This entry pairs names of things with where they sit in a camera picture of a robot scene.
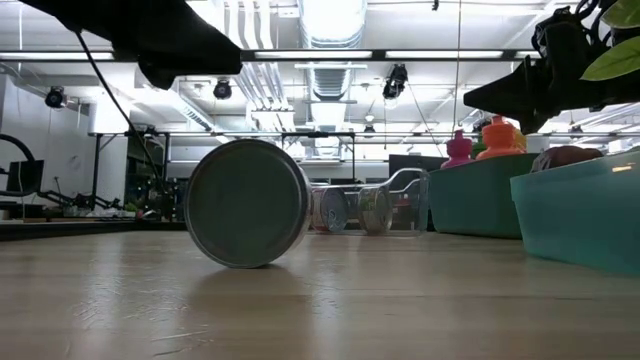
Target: brown object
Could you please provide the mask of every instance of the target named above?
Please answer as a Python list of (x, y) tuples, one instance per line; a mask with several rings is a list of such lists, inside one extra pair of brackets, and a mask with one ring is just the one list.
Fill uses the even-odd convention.
[(186, 232), (0, 243), (6, 360), (640, 359), (640, 279), (519, 241), (307, 236), (230, 270)]
[(603, 156), (598, 149), (583, 149), (577, 146), (555, 147), (546, 150), (536, 158), (533, 162), (531, 172), (544, 171), (601, 158)]

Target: green plastic bin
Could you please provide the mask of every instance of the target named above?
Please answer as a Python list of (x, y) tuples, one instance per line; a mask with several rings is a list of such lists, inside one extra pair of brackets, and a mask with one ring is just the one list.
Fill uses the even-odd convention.
[(537, 156), (501, 156), (430, 172), (429, 204), (436, 231), (521, 239), (509, 180), (529, 173)]
[(511, 180), (528, 253), (640, 274), (640, 153)]

